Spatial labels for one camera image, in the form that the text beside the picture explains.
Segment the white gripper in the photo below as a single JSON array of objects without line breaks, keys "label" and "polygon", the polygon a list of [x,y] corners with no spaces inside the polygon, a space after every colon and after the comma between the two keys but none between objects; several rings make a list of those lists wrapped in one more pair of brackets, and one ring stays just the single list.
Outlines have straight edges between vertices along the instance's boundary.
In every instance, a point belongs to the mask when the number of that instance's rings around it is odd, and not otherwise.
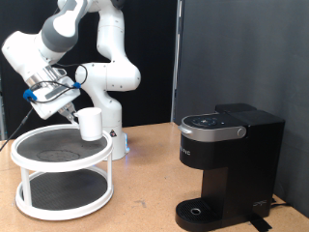
[{"label": "white gripper", "polygon": [[34,94],[32,106],[42,119],[46,120],[59,111],[62,116],[75,124],[73,116],[77,111],[72,101],[80,95],[79,84],[65,76],[54,83],[42,83],[32,93]]}]

